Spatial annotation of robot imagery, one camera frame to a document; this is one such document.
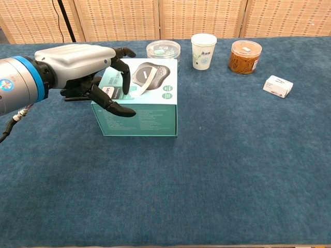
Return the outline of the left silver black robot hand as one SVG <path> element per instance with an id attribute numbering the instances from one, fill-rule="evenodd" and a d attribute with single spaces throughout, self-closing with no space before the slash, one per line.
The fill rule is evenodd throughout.
<path id="1" fill-rule="evenodd" d="M 136 112 L 113 101 L 93 80 L 96 73 L 108 67 L 122 76 L 122 91 L 127 95 L 131 74 L 129 66 L 121 58 L 136 57 L 130 48 L 71 43 L 35 52 L 35 61 L 46 64 L 55 76 L 54 88 L 62 93 L 87 96 L 100 107 L 119 117 L 133 117 Z"/>

